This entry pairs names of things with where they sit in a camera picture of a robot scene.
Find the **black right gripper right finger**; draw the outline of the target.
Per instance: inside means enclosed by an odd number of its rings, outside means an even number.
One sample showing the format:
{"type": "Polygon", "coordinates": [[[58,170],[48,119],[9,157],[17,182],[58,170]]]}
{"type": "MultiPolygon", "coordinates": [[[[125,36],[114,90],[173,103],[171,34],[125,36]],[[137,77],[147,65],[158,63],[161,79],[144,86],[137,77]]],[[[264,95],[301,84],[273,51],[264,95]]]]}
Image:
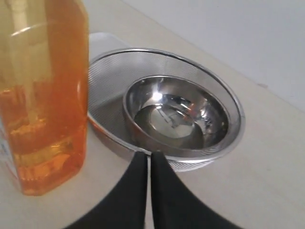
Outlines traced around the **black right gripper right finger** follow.
{"type": "Polygon", "coordinates": [[[238,229],[199,200],[161,152],[151,154],[151,199],[156,229],[238,229]]]}

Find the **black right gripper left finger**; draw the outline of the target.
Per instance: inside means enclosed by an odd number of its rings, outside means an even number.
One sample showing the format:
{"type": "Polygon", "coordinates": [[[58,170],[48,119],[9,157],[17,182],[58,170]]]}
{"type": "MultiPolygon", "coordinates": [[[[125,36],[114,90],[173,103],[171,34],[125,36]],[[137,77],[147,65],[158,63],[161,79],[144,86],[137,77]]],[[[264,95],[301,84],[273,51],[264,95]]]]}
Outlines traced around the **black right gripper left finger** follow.
{"type": "Polygon", "coordinates": [[[68,229],[143,229],[147,200],[147,156],[136,152],[125,173],[92,210],[68,229]]]}

